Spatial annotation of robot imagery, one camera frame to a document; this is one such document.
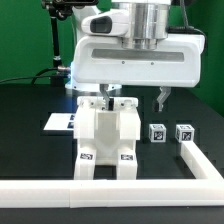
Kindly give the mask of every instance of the black cable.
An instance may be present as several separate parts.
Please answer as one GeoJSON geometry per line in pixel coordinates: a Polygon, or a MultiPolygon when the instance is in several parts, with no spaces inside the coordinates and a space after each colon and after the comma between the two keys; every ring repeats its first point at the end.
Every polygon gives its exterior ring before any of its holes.
{"type": "Polygon", "coordinates": [[[182,17],[183,17],[183,21],[184,21],[184,26],[186,28],[189,27],[189,23],[188,23],[188,18],[187,18],[187,12],[186,12],[186,7],[185,7],[185,2],[184,0],[180,0],[180,8],[181,8],[181,12],[182,12],[182,17]]]}
{"type": "Polygon", "coordinates": [[[194,28],[194,31],[205,37],[205,48],[208,48],[208,37],[206,36],[206,34],[202,30],[199,30],[199,29],[194,28]]]}
{"type": "Polygon", "coordinates": [[[60,77],[60,78],[69,78],[68,75],[44,75],[44,76],[30,76],[30,77],[18,77],[18,78],[10,78],[10,79],[2,79],[0,80],[0,84],[5,82],[12,82],[12,81],[18,81],[18,80],[25,80],[25,79],[42,79],[42,78],[52,78],[52,77],[60,77]]]}
{"type": "Polygon", "coordinates": [[[36,80],[37,80],[37,77],[41,76],[42,74],[46,73],[46,72],[50,72],[50,71],[57,71],[58,68],[45,68],[43,70],[41,70],[40,72],[38,72],[35,77],[33,78],[31,84],[34,85],[36,80]]]}

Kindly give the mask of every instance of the white box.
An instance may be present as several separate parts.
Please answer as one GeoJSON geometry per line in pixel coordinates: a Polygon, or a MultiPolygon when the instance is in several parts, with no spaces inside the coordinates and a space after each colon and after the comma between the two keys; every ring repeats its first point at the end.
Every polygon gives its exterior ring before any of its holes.
{"type": "Polygon", "coordinates": [[[166,127],[163,124],[150,124],[149,139],[151,142],[166,142],[166,127]]]}
{"type": "Polygon", "coordinates": [[[176,125],[175,137],[178,142],[193,141],[194,140],[194,128],[189,124],[176,125]]]}

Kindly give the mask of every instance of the silver metal part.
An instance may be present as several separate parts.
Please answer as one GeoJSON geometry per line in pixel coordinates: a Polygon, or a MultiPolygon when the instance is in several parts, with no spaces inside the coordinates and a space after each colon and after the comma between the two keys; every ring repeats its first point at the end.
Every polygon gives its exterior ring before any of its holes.
{"type": "Polygon", "coordinates": [[[92,58],[135,61],[184,62],[183,52],[133,51],[118,49],[93,49],[92,58]]]}
{"type": "Polygon", "coordinates": [[[115,3],[113,8],[129,11],[129,30],[123,37],[123,48],[154,50],[157,40],[167,38],[168,5],[115,3]]]}
{"type": "Polygon", "coordinates": [[[159,112],[162,112],[163,110],[163,103],[166,101],[168,96],[171,93],[171,87],[160,87],[160,95],[157,98],[157,102],[159,103],[159,112]]]}
{"type": "Polygon", "coordinates": [[[109,108],[109,101],[110,101],[110,97],[107,93],[107,89],[108,89],[108,84],[100,84],[100,92],[103,96],[103,98],[105,99],[105,109],[108,110],[109,108]]]}
{"type": "Polygon", "coordinates": [[[59,72],[65,72],[65,73],[71,73],[71,68],[59,65],[58,66],[58,71],[59,72]]]}
{"type": "Polygon", "coordinates": [[[53,60],[60,61],[61,60],[61,56],[54,56],[53,60]]]}

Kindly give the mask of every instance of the metal cylinder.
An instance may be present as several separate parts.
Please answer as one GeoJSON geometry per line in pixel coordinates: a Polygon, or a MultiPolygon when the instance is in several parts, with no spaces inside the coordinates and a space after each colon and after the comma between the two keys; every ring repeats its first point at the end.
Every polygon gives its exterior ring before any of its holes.
{"type": "Polygon", "coordinates": [[[154,50],[157,40],[167,38],[169,5],[115,3],[113,8],[129,11],[129,30],[123,48],[154,50]]]}

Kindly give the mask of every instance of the small cube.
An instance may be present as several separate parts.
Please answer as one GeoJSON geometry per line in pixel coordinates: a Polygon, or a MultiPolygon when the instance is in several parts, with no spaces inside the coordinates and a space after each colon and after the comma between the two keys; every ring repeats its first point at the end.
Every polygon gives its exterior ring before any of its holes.
{"type": "Polygon", "coordinates": [[[176,125],[175,137],[178,142],[193,141],[194,140],[194,128],[189,124],[176,125]]]}
{"type": "Polygon", "coordinates": [[[166,127],[163,124],[150,124],[149,139],[154,143],[166,142],[166,127]]]}

